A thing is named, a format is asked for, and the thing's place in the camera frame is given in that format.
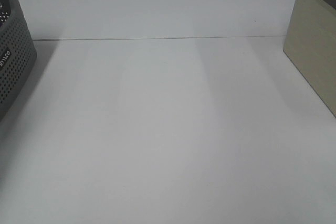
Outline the grey perforated plastic basket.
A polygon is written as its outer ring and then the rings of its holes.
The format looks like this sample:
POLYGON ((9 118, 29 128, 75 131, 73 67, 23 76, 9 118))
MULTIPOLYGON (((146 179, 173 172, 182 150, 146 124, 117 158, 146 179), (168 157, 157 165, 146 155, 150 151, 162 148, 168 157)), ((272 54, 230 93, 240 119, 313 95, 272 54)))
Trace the grey perforated plastic basket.
POLYGON ((1 119, 15 102, 36 58, 19 0, 1 0, 1 119))

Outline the beige bin with grey rim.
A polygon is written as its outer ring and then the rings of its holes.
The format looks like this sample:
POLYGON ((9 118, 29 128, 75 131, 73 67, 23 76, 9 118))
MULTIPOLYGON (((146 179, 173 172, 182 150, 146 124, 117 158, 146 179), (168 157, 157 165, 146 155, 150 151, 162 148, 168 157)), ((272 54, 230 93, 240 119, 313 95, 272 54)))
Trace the beige bin with grey rim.
POLYGON ((335 114, 335 0, 295 0, 283 51, 335 114))

